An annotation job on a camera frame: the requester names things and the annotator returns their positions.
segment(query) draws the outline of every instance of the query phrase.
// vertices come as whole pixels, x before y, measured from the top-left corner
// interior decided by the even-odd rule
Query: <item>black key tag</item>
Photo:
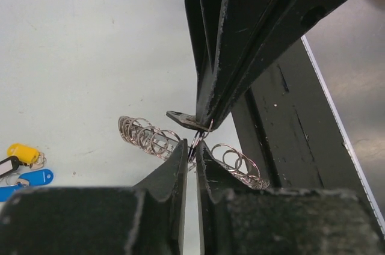
[[[3,178],[9,173],[12,173],[19,168],[20,161],[16,156],[10,156],[0,162],[0,178]]]

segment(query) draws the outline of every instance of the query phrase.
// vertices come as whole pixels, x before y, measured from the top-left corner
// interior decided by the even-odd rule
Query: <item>gray floor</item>
[[[385,215],[385,0],[349,0],[306,37]]]

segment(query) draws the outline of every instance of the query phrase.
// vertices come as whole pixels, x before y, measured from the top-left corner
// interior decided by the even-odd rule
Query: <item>black metal jaw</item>
[[[214,120],[216,130],[253,81],[345,1],[185,0],[198,79],[194,123]]]
[[[0,254],[183,252],[187,141],[133,187],[34,188],[0,215]]]
[[[350,191],[252,190],[197,147],[201,254],[385,254],[377,222]]]

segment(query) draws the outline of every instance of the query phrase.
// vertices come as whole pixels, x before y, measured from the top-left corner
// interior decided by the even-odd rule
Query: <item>white edge strip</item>
[[[321,70],[318,67],[318,64],[317,64],[317,62],[315,60],[315,57],[314,57],[313,52],[312,52],[312,49],[310,48],[310,44],[307,41],[307,38],[306,38],[305,35],[302,36],[301,39],[302,39],[303,45],[304,45],[304,47],[306,49],[307,55],[309,56],[309,58],[310,58],[310,60],[312,62],[312,65],[313,65],[314,70],[315,70],[315,72],[317,74],[317,77],[318,77],[318,80],[319,80],[319,82],[320,82],[320,84],[322,86],[322,89],[324,90],[324,93],[325,93],[326,98],[327,98],[327,100],[329,102],[331,111],[333,112],[334,118],[337,121],[337,125],[338,125],[338,128],[339,128],[340,132],[341,132],[342,138],[344,140],[345,147],[346,147],[346,149],[347,149],[347,151],[348,151],[348,153],[349,153],[349,155],[350,155],[350,157],[351,157],[351,159],[353,161],[353,164],[354,164],[354,166],[356,168],[356,171],[357,171],[357,173],[359,175],[359,178],[361,180],[361,183],[363,185],[365,193],[368,196],[369,202],[370,202],[370,204],[372,206],[372,209],[374,211],[374,215],[376,216],[377,221],[378,221],[378,223],[380,225],[381,231],[383,232],[383,235],[385,236],[385,232],[384,232],[384,227],[385,227],[384,217],[381,214],[380,208],[377,205],[377,202],[376,202],[376,200],[374,198],[372,190],[371,190],[371,188],[370,188],[370,186],[368,184],[368,181],[366,180],[366,177],[365,177],[365,174],[364,174],[364,172],[362,170],[360,162],[359,162],[359,160],[357,158],[357,155],[356,155],[356,153],[355,153],[355,151],[353,149],[353,145],[351,144],[351,142],[349,140],[349,137],[348,137],[348,134],[347,134],[347,132],[346,132],[346,130],[345,130],[343,124],[342,124],[342,120],[339,117],[339,114],[337,112],[336,106],[335,106],[335,104],[333,102],[333,99],[331,98],[329,90],[328,90],[328,88],[326,86],[326,83],[324,81],[324,77],[322,76]]]

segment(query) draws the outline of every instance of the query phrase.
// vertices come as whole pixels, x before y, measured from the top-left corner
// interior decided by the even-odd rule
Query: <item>black metal frame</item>
[[[198,78],[197,124],[219,127],[253,81],[345,1],[185,0]]]
[[[232,117],[242,151],[275,187],[350,189],[372,209],[302,40],[256,79]]]
[[[218,165],[205,142],[197,149],[197,181],[201,254],[384,251],[377,222],[349,191],[251,190]],[[365,222],[371,231],[360,232],[363,226],[356,222]],[[364,246],[367,236],[376,242]]]

